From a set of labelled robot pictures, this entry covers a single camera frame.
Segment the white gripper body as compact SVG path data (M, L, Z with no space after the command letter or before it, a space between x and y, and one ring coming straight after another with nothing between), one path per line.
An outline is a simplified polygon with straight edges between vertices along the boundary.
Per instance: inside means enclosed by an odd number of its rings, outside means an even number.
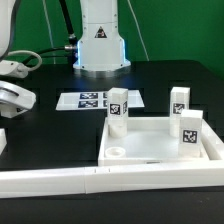
M36 95L9 82L0 81L0 115L13 118L31 110L36 102Z

